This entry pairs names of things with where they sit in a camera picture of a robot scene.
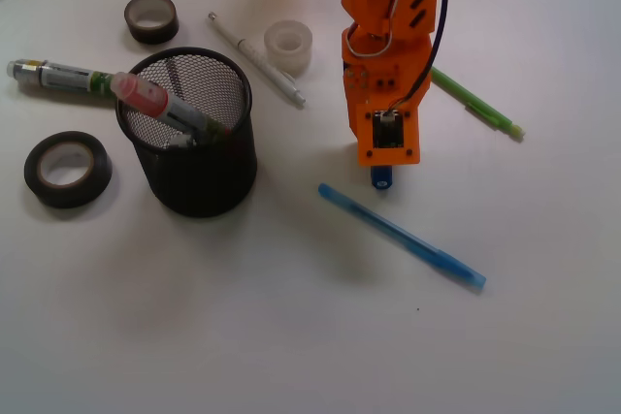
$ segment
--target black wire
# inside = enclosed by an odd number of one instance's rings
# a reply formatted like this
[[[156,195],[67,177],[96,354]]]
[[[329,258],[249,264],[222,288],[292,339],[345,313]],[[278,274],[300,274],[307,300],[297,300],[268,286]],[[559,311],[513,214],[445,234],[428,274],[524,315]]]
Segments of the black wire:
[[[448,9],[448,0],[442,0],[441,9],[440,9],[440,19],[438,20],[438,29],[436,30],[436,38],[434,39],[434,45],[431,49],[431,54],[429,55],[429,60],[425,65],[420,76],[416,79],[408,94],[406,94],[403,98],[401,98],[394,106],[391,106],[391,109],[395,107],[399,107],[405,101],[411,99],[411,97],[416,93],[420,86],[422,86],[425,79],[431,72],[432,67],[434,66],[434,61],[436,60],[436,55],[438,55],[438,49],[440,48],[440,42],[442,40],[442,34],[444,32],[444,25],[446,24],[446,10]]]

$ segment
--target clear tape roll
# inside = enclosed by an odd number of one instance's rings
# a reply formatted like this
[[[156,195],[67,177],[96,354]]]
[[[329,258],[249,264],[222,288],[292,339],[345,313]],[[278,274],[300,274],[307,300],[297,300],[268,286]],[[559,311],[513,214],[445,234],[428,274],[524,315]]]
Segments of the clear tape roll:
[[[268,60],[284,73],[295,77],[311,63],[312,33],[300,21],[274,23],[265,32],[264,40]]]

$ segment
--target blue pen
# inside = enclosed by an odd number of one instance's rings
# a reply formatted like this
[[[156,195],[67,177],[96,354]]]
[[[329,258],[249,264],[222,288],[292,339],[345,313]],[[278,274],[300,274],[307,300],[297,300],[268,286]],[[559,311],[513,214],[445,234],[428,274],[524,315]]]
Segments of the blue pen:
[[[412,254],[416,254],[428,264],[455,275],[465,283],[482,289],[485,284],[485,278],[477,271],[473,271],[467,265],[459,262],[453,256],[440,251],[431,244],[426,243],[422,239],[415,237],[412,233],[408,233],[403,228],[398,227],[394,223],[385,218],[371,212],[366,207],[360,206],[355,201],[349,199],[338,191],[335,191],[327,184],[319,185],[319,194],[327,199],[335,206],[339,206],[349,213],[364,220],[368,224],[376,227],[390,238],[395,239],[404,246]]]

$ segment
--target wire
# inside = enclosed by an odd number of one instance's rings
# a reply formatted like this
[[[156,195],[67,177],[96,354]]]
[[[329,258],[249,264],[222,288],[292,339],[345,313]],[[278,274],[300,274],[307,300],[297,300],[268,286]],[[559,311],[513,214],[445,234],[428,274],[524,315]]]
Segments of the wire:
[[[349,27],[349,31],[347,31],[347,35],[345,36],[345,42],[347,43],[347,48],[353,55],[359,58],[379,57],[380,55],[382,55],[383,53],[385,53],[387,50],[390,49],[390,46],[392,45],[392,18],[395,15],[395,12],[397,11],[398,4],[399,4],[399,0],[390,0],[390,5],[388,6],[388,20],[389,20],[388,40],[386,41],[386,46],[384,46],[384,48],[378,52],[360,53],[360,52],[356,52],[353,49],[353,47],[351,46],[350,39],[353,36],[353,33],[358,28],[358,23],[353,22],[351,24],[351,26]]]
[[[429,55],[429,60],[427,60],[427,64],[425,68],[423,68],[422,73],[418,76],[411,89],[408,91],[404,97],[393,102],[388,109],[390,111],[397,109],[406,101],[411,99],[411,97],[418,91],[420,86],[427,79],[427,75],[431,72],[432,67],[434,66],[434,61],[436,60],[436,55],[438,55],[438,49],[440,48],[440,42],[442,40],[442,34],[444,32],[444,25],[446,24],[446,10],[448,9],[448,0],[442,0],[441,9],[440,9],[440,19],[438,20],[438,30],[436,32],[436,38],[434,39],[434,45],[431,49],[431,54]]]

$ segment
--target marker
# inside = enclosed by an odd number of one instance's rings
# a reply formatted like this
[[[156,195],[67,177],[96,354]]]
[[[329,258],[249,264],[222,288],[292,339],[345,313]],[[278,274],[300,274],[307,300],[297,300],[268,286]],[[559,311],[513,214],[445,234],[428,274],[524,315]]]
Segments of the marker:
[[[182,133],[190,133],[198,142],[222,137],[228,130],[172,92],[129,73],[114,75],[110,88],[119,100]]]
[[[20,84],[72,92],[90,92],[114,97],[110,90],[113,76],[109,73],[51,63],[47,60],[16,60],[9,62],[7,75]]]
[[[449,78],[443,72],[437,68],[433,68],[431,71],[432,82],[442,89],[447,94],[450,94],[459,102],[464,104],[467,109],[470,109],[478,116],[480,116],[487,123],[494,128],[502,130],[515,140],[522,141],[526,134],[522,128],[514,125],[511,120],[502,115],[499,111],[485,104],[472,92],[466,89],[461,84]]]
[[[464,281],[466,284],[478,288],[479,290],[483,288],[486,278],[477,271],[474,271],[467,265],[461,263],[453,256],[446,254],[444,251],[440,251],[431,244],[415,237],[412,233],[405,231],[403,228],[398,227],[394,223],[386,220],[376,213],[371,212],[366,207],[359,205],[347,196],[332,189],[327,184],[321,183],[319,185],[319,194],[335,206],[348,211],[361,220],[364,220],[372,227],[375,227],[384,234],[388,235],[390,238],[400,243],[409,252],[417,255],[429,265],[451,273]]]
[[[268,61],[257,52],[246,39],[235,36],[217,18],[214,12],[209,14],[213,26],[231,45],[237,48],[252,64],[261,70],[295,105],[301,107],[306,103],[300,91],[295,87],[295,81],[276,67],[270,65]]]

